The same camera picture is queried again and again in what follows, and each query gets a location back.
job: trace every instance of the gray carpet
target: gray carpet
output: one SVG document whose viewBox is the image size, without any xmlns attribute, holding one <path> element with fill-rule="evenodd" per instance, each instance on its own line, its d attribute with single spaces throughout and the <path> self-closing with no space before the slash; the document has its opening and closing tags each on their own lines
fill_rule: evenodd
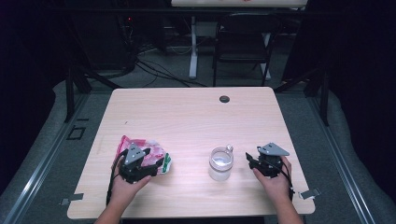
<svg viewBox="0 0 396 224">
<path fill-rule="evenodd" d="M 277 41 L 273 63 L 270 67 L 272 79 L 266 83 L 267 86 L 274 88 L 280 85 L 280 78 L 291 44 L 292 39 L 289 37 L 283 37 Z M 185 49 L 179 50 L 180 52 L 187 52 Z M 164 56 L 159 51 L 153 50 L 140 55 L 139 59 L 158 63 L 176 77 L 190 81 L 187 75 L 190 66 L 189 52 L 179 54 L 170 49 L 168 55 Z M 194 80 L 195 82 L 211 86 L 212 70 L 210 65 L 211 48 L 210 46 L 201 46 L 199 48 L 198 78 Z M 251 66 L 235 68 L 225 65 L 220 67 L 219 86 L 259 86 L 261 84 L 260 70 L 250 71 L 250 69 Z M 111 80 L 126 88 L 185 87 L 183 82 L 148 75 L 139 67 L 136 67 L 127 76 L 115 77 Z M 21 169 L 0 198 L 0 210 L 2 211 L 0 222 L 6 220 L 8 213 L 20 197 L 35 168 L 46 156 L 47 151 L 54 147 L 54 139 L 57 137 L 62 139 L 58 144 L 59 153 L 55 155 L 53 164 L 34 199 L 23 211 L 21 223 L 93 222 L 93 220 L 70 220 L 66 216 L 68 206 L 59 205 L 61 199 L 74 193 L 109 99 L 110 90 L 108 87 L 96 80 L 90 80 L 90 82 L 94 91 L 89 95 L 81 95 L 76 92 L 77 101 L 80 96 L 81 109 L 78 110 L 74 119 L 67 126 L 66 132 L 60 134 L 60 136 L 59 133 L 65 129 L 63 124 L 66 111 L 64 83 L 54 89 L 57 93 L 57 101 L 49 119 L 37 137 Z M 322 195 L 315 199 L 315 213 L 304 216 L 304 221 L 306 223 L 361 223 L 355 205 L 351 201 L 349 192 L 335 165 L 329 141 L 316 117 L 317 111 L 315 108 L 312 109 L 311 99 L 305 98 L 301 92 L 303 86 L 304 83 L 301 83 L 292 88 L 290 92 L 279 93 L 276 97 L 303 167 L 308 186 L 311 189 L 319 188 L 322 192 Z M 361 189 L 362 196 L 367 202 L 375 222 L 395 223 L 395 205 L 378 188 L 365 170 L 364 165 L 356 157 L 350 144 L 344 114 L 336 97 L 332 94 L 329 103 L 329 122 L 331 124 L 329 128 L 338 146 L 342 149 L 346 163 Z M 276 217 L 265 217 L 264 221 L 265 223 L 276 223 Z"/>
</svg>

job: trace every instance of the metal bracket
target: metal bracket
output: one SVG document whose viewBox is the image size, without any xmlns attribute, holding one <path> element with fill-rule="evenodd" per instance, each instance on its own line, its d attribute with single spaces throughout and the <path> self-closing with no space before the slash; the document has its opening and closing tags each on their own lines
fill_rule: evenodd
<svg viewBox="0 0 396 224">
<path fill-rule="evenodd" d="M 257 147 L 260 153 L 267 156 L 289 156 L 289 152 L 277 146 L 275 143 L 268 143 L 263 147 Z"/>
<path fill-rule="evenodd" d="M 315 199 L 317 196 L 321 194 L 318 188 L 307 190 L 305 192 L 298 192 L 300 198 L 302 199 Z"/>
<path fill-rule="evenodd" d="M 125 158 L 125 165 L 129 165 L 134 161 L 137 161 L 146 156 L 146 152 L 138 147 L 136 144 L 132 143 L 128 148 L 128 154 Z"/>
<path fill-rule="evenodd" d="M 61 199 L 59 205 L 68 205 L 70 204 L 71 201 L 82 200 L 83 196 L 84 196 L 83 193 L 70 195 L 69 198 Z"/>
</svg>

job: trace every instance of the glass cup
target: glass cup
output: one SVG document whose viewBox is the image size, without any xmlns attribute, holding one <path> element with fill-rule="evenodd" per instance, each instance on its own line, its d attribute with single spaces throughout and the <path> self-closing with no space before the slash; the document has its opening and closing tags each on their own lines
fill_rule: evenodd
<svg viewBox="0 0 396 224">
<path fill-rule="evenodd" d="M 209 158 L 209 175 L 214 180 L 224 181 L 230 177 L 233 168 L 233 147 L 216 147 Z"/>
</svg>

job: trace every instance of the forearm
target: forearm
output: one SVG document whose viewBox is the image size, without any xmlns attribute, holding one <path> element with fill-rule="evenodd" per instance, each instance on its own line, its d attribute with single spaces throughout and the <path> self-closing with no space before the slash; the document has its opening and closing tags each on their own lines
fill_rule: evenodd
<svg viewBox="0 0 396 224">
<path fill-rule="evenodd" d="M 282 202 L 274 203 L 277 213 L 277 221 L 279 224 L 302 224 L 300 216 L 298 215 L 294 205 L 289 199 Z"/>
<path fill-rule="evenodd" d="M 120 218 L 124 210 L 125 209 L 123 207 L 110 203 L 95 221 L 95 224 L 117 224 L 120 222 Z"/>
</svg>

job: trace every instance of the pink plastic bag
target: pink plastic bag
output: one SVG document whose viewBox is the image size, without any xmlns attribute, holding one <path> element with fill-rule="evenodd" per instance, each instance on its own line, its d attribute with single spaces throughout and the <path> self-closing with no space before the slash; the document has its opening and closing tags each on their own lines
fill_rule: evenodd
<svg viewBox="0 0 396 224">
<path fill-rule="evenodd" d="M 117 149 L 116 158 L 120 155 L 120 153 L 123 150 L 128 149 L 132 143 L 134 143 L 141 149 L 146 149 L 148 147 L 151 149 L 150 153 L 146 155 L 145 158 L 143 159 L 142 167 L 155 164 L 155 162 L 164 158 L 163 165 L 158 168 L 157 174 L 158 175 L 165 174 L 169 171 L 172 160 L 169 154 L 165 152 L 165 150 L 163 150 L 163 148 L 154 140 L 129 139 L 127 136 L 124 135 L 121 138 L 121 142 Z"/>
</svg>

